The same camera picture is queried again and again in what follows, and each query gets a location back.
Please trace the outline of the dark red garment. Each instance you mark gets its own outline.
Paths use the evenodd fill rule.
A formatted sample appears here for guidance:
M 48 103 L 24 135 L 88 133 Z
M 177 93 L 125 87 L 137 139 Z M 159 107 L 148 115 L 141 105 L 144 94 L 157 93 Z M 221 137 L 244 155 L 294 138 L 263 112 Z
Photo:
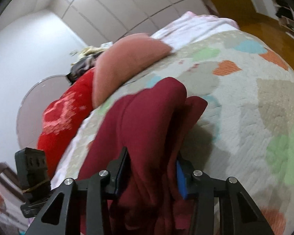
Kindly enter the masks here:
M 120 98 L 107 112 L 78 174 L 105 169 L 126 147 L 131 176 L 119 200 L 108 202 L 116 234 L 186 234 L 194 203 L 177 186 L 176 159 L 207 102 L 188 97 L 185 86 L 165 78 Z

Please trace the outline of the pile of clothes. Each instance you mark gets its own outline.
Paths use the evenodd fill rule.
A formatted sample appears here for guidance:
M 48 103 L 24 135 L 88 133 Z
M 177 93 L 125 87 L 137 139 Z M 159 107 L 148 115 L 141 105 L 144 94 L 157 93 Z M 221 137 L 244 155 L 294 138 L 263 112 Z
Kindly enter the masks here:
M 66 75 L 70 85 L 73 85 L 81 76 L 95 67 L 98 57 L 109 49 L 113 42 L 101 44 L 100 47 L 88 46 L 78 52 L 77 61 L 71 64 L 70 72 Z

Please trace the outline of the red floral comforter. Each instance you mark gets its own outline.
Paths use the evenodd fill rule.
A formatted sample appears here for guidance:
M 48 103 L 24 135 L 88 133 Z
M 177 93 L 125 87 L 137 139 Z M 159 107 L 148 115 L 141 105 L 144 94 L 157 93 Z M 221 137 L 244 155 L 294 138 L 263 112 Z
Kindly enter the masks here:
M 66 148 L 75 137 L 80 125 L 93 110 L 92 84 L 95 69 L 81 76 L 57 100 L 52 102 L 42 114 L 42 133 L 37 149 L 46 155 L 48 176 L 56 172 Z

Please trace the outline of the patchwork heart quilt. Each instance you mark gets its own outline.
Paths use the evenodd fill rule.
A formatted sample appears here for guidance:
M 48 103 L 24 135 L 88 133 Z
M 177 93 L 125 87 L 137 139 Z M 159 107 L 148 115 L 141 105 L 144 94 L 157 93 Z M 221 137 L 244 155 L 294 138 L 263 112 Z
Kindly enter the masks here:
M 213 178 L 236 177 L 275 234 L 294 234 L 294 71 L 242 31 L 186 45 L 123 84 L 83 121 L 52 186 L 77 177 L 105 114 L 118 99 L 167 77 L 208 103 L 186 137 L 183 157 Z

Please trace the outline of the white wardrobe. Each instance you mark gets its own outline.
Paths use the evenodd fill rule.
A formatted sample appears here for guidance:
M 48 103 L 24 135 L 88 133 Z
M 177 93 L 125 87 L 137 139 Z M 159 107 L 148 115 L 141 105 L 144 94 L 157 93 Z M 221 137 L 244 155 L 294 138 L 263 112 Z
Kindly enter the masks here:
M 53 0 L 51 10 L 87 45 L 153 34 L 187 11 L 209 14 L 203 0 Z

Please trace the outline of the cluttered white shelf unit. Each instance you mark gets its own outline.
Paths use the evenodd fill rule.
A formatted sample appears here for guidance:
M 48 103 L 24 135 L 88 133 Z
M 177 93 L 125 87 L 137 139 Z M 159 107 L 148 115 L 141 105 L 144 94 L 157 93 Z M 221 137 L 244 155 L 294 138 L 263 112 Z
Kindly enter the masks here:
M 285 0 L 272 0 L 275 7 L 275 15 L 278 17 L 279 25 L 283 27 L 286 34 L 294 39 L 294 17 L 292 10 Z

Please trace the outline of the pink corduroy cushion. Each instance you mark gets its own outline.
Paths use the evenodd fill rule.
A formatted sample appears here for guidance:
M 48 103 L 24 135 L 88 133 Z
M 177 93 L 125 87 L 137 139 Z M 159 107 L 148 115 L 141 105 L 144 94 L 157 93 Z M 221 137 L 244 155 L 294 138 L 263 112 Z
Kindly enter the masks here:
M 170 55 L 172 47 L 145 33 L 121 38 L 96 60 L 93 77 L 93 108 L 103 104 L 121 85 Z

